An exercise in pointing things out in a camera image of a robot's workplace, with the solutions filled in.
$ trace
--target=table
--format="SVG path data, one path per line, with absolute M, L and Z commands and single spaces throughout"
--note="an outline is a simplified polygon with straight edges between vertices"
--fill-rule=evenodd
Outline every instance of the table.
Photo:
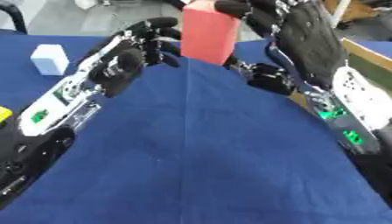
M 58 78 L 29 60 L 61 44 L 72 62 L 100 38 L 0 36 L 0 104 L 20 109 Z M 249 62 L 263 42 L 241 43 Z M 382 46 L 391 56 L 390 43 Z M 80 132 L 74 147 L 0 212 L 7 224 L 386 224 L 392 212 L 315 117 L 235 73 L 195 60 L 155 66 Z

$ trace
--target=robotic arm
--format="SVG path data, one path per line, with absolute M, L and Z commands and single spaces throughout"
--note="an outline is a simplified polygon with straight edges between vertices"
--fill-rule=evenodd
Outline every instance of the robotic arm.
M 317 0 L 218 0 L 215 8 L 245 21 L 280 66 L 227 60 L 248 84 L 281 95 L 294 89 L 336 136 L 367 182 L 392 207 L 392 100 L 348 63 Z
M 176 24 L 175 18 L 161 17 L 119 31 L 88 52 L 75 74 L 61 80 L 20 113 L 3 117 L 0 207 L 14 200 L 66 152 L 75 133 L 102 108 L 105 98 L 119 95 L 142 74 L 144 67 L 161 62 L 179 66 L 173 57 L 163 53 L 179 56 L 179 49 L 159 40 L 179 39 L 180 33 L 172 29 Z

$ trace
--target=white block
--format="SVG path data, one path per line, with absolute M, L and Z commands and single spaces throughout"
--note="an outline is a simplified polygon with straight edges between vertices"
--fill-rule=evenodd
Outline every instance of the white block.
M 31 60 L 42 75 L 63 75 L 69 64 L 61 45 L 39 45 Z

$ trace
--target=red block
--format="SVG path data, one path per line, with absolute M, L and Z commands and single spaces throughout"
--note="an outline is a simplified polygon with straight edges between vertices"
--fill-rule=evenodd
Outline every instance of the red block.
M 235 48 L 240 21 L 215 10 L 214 1 L 196 0 L 184 7 L 181 54 L 223 65 Z

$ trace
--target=gray floor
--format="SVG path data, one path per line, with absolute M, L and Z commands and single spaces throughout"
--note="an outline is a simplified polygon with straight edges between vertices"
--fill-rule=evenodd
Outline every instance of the gray floor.
M 141 0 L 131 6 L 95 6 L 90 10 L 78 8 L 74 0 L 11 0 L 24 17 L 30 34 L 108 36 L 127 25 L 146 18 L 176 17 L 181 28 L 181 14 L 160 0 Z M 0 27 L 11 28 L 12 22 L 2 12 Z M 340 32 L 351 39 L 386 40 L 392 37 L 392 13 L 376 19 L 368 19 Z M 246 41 L 258 37 L 246 26 L 241 26 L 238 40 Z

